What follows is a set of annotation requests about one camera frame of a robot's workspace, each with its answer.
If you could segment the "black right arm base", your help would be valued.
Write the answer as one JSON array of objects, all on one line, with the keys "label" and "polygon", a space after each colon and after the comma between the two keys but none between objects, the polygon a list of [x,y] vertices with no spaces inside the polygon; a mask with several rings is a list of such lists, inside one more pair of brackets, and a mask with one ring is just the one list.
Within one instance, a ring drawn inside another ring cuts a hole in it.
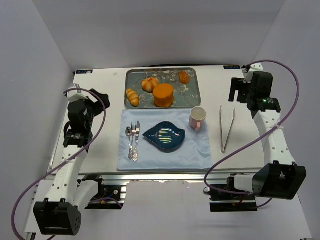
[{"label": "black right arm base", "polygon": [[209,196],[212,213],[256,212],[258,210],[256,197],[253,195],[214,191],[208,186],[203,189],[203,193]]}]

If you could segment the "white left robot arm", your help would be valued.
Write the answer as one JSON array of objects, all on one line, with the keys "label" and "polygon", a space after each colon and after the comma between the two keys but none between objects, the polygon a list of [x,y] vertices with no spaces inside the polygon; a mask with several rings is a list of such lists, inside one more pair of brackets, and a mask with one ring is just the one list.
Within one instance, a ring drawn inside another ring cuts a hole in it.
[{"label": "white left robot arm", "polygon": [[78,180],[81,166],[86,159],[90,145],[97,138],[92,133],[94,118],[106,115],[110,107],[107,94],[95,89],[88,94],[96,98],[92,101],[84,96],[83,88],[74,87],[66,91],[68,122],[63,131],[63,151],[61,164],[55,169],[54,181],[43,201],[37,201],[33,213],[42,235],[75,236],[82,223],[82,211],[99,192],[94,180]]}]

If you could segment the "orange cylindrical cake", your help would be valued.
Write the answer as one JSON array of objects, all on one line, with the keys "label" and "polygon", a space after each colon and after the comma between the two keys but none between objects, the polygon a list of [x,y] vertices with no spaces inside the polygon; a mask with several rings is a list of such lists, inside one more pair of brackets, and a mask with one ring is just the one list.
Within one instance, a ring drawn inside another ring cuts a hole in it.
[{"label": "orange cylindrical cake", "polygon": [[174,87],[169,83],[161,83],[154,88],[153,97],[157,107],[170,107],[174,101]]}]

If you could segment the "silver metal tongs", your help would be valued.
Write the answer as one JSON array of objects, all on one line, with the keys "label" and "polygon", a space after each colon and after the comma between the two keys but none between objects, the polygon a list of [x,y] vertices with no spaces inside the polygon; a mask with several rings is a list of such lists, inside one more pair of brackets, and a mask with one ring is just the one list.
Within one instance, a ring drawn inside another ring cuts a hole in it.
[{"label": "silver metal tongs", "polygon": [[231,137],[231,133],[233,130],[233,126],[235,123],[235,119],[236,119],[236,109],[234,108],[232,111],[232,119],[230,122],[230,126],[227,132],[227,135],[224,136],[224,124],[223,124],[223,109],[222,106],[220,106],[219,108],[219,132],[220,132],[220,151],[222,154],[226,153],[229,141],[230,141],[230,137]]}]

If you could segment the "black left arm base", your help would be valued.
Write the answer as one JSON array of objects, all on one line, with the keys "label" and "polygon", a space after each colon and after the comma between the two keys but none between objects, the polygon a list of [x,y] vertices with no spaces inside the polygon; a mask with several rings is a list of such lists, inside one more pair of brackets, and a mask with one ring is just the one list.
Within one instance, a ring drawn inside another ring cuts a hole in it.
[{"label": "black left arm base", "polygon": [[121,185],[105,184],[99,178],[95,182],[98,183],[98,193],[90,200],[85,208],[86,210],[121,210],[123,207],[121,197]]}]

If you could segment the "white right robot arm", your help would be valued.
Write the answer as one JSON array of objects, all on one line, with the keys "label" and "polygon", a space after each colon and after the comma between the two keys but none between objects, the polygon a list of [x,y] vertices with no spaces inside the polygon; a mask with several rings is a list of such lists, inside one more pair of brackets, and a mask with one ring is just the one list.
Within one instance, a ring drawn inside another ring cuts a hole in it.
[{"label": "white right robot arm", "polygon": [[273,76],[256,71],[251,81],[242,78],[231,80],[229,101],[246,104],[259,134],[271,134],[261,140],[264,167],[256,174],[236,174],[234,188],[256,197],[292,200],[307,176],[305,167],[297,165],[288,148],[280,127],[281,107],[271,98]]}]

